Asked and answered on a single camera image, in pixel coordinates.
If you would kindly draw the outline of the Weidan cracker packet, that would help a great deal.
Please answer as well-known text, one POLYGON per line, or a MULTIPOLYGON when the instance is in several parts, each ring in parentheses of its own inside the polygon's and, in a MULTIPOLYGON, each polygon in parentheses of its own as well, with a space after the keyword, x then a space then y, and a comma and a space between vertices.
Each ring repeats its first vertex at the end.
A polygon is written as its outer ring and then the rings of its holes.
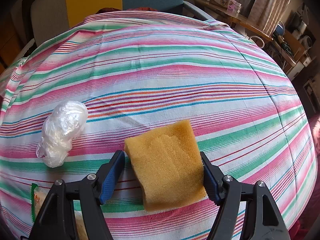
MULTIPOLYGON (((30 193, 31 193, 31 218, 33 222, 35 222, 36 217, 40 211, 40 208, 48 192, 49 192, 49 189, 41 188, 39 187, 39 185, 32 183, 30 193)), ((74 214, 75 214, 76 228, 78 231, 79 239, 88 239, 81 211, 75 210, 74 214)))

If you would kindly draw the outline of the small yellow sponge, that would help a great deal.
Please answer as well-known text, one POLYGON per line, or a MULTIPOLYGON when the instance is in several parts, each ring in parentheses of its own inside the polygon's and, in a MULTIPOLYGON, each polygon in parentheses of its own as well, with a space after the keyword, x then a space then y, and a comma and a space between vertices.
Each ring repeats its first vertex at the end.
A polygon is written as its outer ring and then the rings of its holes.
POLYGON ((200 150, 189 120, 126 138, 124 144, 146 211, 183 207, 206 196, 200 150))

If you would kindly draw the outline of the striped bed sheet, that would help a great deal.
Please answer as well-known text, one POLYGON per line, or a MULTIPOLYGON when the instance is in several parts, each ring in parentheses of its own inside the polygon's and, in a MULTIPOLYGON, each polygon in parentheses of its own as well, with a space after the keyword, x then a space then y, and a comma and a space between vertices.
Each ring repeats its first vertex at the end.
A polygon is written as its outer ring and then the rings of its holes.
POLYGON ((305 209, 317 157, 299 96, 282 69, 225 23, 153 11, 92 15, 1 74, 1 219, 33 226, 31 185, 95 172, 124 140, 188 119, 198 147, 238 181, 266 183, 288 228, 305 209), (88 119, 65 163, 36 156, 62 101, 88 119))

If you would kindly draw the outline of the wooden side shelf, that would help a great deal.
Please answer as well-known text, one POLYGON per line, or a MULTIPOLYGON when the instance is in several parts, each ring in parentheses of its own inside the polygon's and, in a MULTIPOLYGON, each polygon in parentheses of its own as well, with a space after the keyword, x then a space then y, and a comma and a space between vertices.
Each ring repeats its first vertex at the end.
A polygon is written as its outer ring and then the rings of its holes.
POLYGON ((247 30, 250 30, 258 37, 262 38, 265 41, 268 41, 268 44, 273 44, 277 51, 282 55, 282 57, 287 61, 288 64, 295 66, 297 61, 301 60, 306 55, 305 47, 293 37, 293 35, 285 31, 283 38, 281 40, 287 42, 289 47, 292 49, 293 56, 290 56, 280 45, 278 38, 273 38, 272 35, 267 35, 257 28, 256 25, 249 22, 247 18, 240 14, 231 12, 230 10, 210 3, 205 0, 194 0, 195 5, 200 9, 206 8, 216 14, 220 15, 225 19, 225 21, 233 28, 236 25, 242 26, 247 30))

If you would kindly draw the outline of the pink patterned curtain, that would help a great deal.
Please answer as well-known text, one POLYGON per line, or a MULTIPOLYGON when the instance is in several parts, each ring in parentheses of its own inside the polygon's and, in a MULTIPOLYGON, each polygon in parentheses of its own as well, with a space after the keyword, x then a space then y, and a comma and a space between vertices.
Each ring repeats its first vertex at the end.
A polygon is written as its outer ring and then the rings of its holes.
POLYGON ((248 16, 264 34, 271 36, 291 0, 255 0, 248 16))

